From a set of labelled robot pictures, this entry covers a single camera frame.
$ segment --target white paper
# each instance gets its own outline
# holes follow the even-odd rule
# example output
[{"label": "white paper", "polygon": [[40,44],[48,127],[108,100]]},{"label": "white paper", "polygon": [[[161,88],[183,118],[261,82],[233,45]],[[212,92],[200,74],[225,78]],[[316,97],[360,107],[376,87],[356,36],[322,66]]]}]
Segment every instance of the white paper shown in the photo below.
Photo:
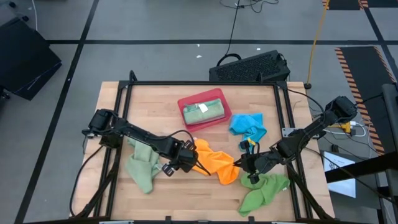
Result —
[{"label": "white paper", "polygon": [[206,105],[204,105],[203,103],[199,104],[199,109],[202,113],[208,111],[209,109],[207,108]]},{"label": "white paper", "polygon": [[[344,167],[347,165],[354,164],[354,161],[351,161],[349,159],[342,158],[340,156],[336,156],[332,153],[325,152],[324,156],[328,159],[330,159],[332,162],[334,162],[336,165],[339,167]],[[323,159],[323,169],[326,171],[333,170],[333,169],[338,169],[337,166],[329,162],[327,159]],[[355,193],[355,179],[348,179],[348,180],[342,180],[342,181],[337,181],[334,183],[328,184],[329,190],[332,192],[336,192],[339,194],[343,194],[349,197],[356,197]]]}]

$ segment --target yellow cable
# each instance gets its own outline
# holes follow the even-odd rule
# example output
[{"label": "yellow cable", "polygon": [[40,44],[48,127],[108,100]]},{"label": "yellow cable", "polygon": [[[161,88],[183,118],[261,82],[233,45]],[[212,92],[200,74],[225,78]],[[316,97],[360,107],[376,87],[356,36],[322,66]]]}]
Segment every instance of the yellow cable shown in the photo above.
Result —
[{"label": "yellow cable", "polygon": [[322,30],[322,25],[323,25],[323,21],[325,20],[326,10],[328,9],[329,2],[330,2],[330,0],[327,0],[325,7],[323,8],[322,18],[319,21],[318,30],[317,30],[317,33],[315,34],[315,38],[313,40],[313,44],[312,44],[312,48],[311,48],[311,55],[310,55],[310,64],[308,65],[307,84],[310,83],[310,79],[311,79],[313,51],[315,50],[315,45],[317,44],[319,33]]}]

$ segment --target wooden tabletop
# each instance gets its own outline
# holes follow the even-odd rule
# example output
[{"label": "wooden tabletop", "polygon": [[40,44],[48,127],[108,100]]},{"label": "wooden tabletop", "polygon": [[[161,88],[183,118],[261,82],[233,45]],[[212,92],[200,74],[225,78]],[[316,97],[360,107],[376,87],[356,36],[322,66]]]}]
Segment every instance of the wooden tabletop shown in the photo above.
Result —
[{"label": "wooden tabletop", "polygon": [[[117,87],[118,82],[102,83],[97,109],[113,109]],[[303,83],[288,83],[288,87],[291,90],[304,93]],[[184,129],[177,100],[214,88],[222,89],[233,114],[263,114],[263,125],[267,129],[267,134],[260,141],[261,151],[268,151],[270,145],[281,139],[274,91],[271,86],[135,85],[132,88],[127,119],[130,123],[154,134],[170,134],[176,130]],[[294,109],[296,127],[306,127],[312,122],[306,97],[292,92],[289,92],[289,95]],[[282,91],[280,91],[280,96],[285,123],[288,124]],[[123,104],[122,101],[119,114],[122,114]],[[235,159],[239,159],[241,152],[237,145],[242,136],[230,134],[228,126],[229,121],[194,132],[193,135],[207,140],[212,150],[224,151]],[[183,140],[188,139],[184,133],[177,134],[175,137]],[[99,147],[98,142],[98,138],[88,142],[84,160]],[[308,147],[318,151],[315,140],[311,140]],[[133,151],[133,147],[129,146],[126,143],[126,138],[124,138],[111,217],[113,220],[164,220],[167,215],[170,215],[173,220],[248,220],[247,217],[242,217],[237,212],[244,196],[249,192],[247,188],[241,185],[239,180],[230,185],[221,185],[217,175],[208,177],[194,170],[189,173],[179,170],[171,177],[167,177],[161,172],[154,179],[153,192],[147,195],[142,193],[124,168],[127,157]],[[92,158],[81,173],[73,200],[75,213],[82,210],[98,188],[104,152],[103,149]],[[334,217],[321,158],[314,152],[304,150],[302,159],[308,189],[325,211]],[[269,173],[287,175],[286,168],[281,165],[275,166]],[[305,217],[302,194],[298,188],[297,192],[301,214],[302,217]],[[108,191],[104,194],[104,203],[106,203],[107,198]],[[101,214],[104,214],[105,211],[104,203]],[[256,221],[294,221],[290,191],[280,192],[270,205],[261,207],[249,215],[254,216]]]}]

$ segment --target orange and black striped tape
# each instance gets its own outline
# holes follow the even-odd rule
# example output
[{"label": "orange and black striped tape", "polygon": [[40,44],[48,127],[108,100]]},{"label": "orange and black striped tape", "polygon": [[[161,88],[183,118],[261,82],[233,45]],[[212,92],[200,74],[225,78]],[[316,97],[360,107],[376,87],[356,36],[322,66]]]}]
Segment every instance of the orange and black striped tape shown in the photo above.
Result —
[{"label": "orange and black striped tape", "polygon": [[326,6],[326,2],[327,2],[327,0],[322,0],[323,7]]},{"label": "orange and black striped tape", "polygon": [[[326,2],[327,2],[327,0],[322,0],[323,7],[326,6]],[[364,7],[369,7],[368,0],[358,0],[358,5],[361,10],[363,10]]]},{"label": "orange and black striped tape", "polygon": [[358,2],[361,9],[363,9],[364,7],[369,7],[368,0],[358,0]]},{"label": "orange and black striped tape", "polygon": [[388,69],[388,66],[386,64],[386,62],[383,59],[383,56],[380,53],[380,50],[377,47],[374,47],[374,49],[376,50],[376,53],[378,54],[381,63],[384,65],[384,68],[386,68],[386,72],[388,73],[388,76],[390,76],[390,79],[393,83],[397,82],[395,76],[392,75],[392,73],[390,72],[390,70]]},{"label": "orange and black striped tape", "polygon": [[373,143],[374,149],[377,151],[378,154],[384,154],[384,148],[381,144],[379,136],[377,135],[376,128],[372,124],[371,117],[369,116],[365,104],[362,103],[363,102],[362,96],[359,93],[359,90],[355,84],[355,80],[353,78],[353,75],[351,74],[351,70],[349,69],[347,61],[344,58],[343,52],[341,51],[340,48],[336,48],[335,52],[337,54],[337,58],[341,65],[341,68],[343,69],[344,75],[347,79],[349,88],[351,89],[351,92],[354,96],[355,102],[357,103],[358,111],[361,114],[362,119],[364,119],[365,125],[366,126],[369,125],[369,137]]}]

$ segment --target crumpled cloth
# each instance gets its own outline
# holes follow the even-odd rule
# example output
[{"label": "crumpled cloth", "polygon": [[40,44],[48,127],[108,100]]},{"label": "crumpled cloth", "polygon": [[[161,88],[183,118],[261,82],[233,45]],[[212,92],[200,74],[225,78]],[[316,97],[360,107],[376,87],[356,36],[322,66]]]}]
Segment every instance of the crumpled cloth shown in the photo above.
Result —
[{"label": "crumpled cloth", "polygon": [[153,190],[152,179],[160,172],[162,165],[159,154],[144,143],[129,138],[128,143],[134,147],[134,153],[127,159],[125,168],[138,187],[149,194]]},{"label": "crumpled cloth", "polygon": [[259,142],[267,133],[267,129],[262,125],[262,113],[232,115],[229,131],[233,135],[243,134],[242,141],[250,138],[254,142]]},{"label": "crumpled cloth", "polygon": [[[238,178],[239,168],[235,167],[234,158],[223,151],[215,152],[210,149],[209,143],[203,139],[195,141],[198,153],[198,161],[209,171],[209,173],[218,174],[220,183],[223,185],[230,184]],[[197,166],[193,167],[194,170],[203,175],[207,173]]]},{"label": "crumpled cloth", "polygon": [[239,214],[243,217],[261,206],[269,205],[277,193],[290,185],[290,180],[282,174],[260,174],[260,181],[256,184],[250,183],[248,175],[246,173],[241,177],[241,183],[253,190],[244,197],[242,205],[238,208]]}]

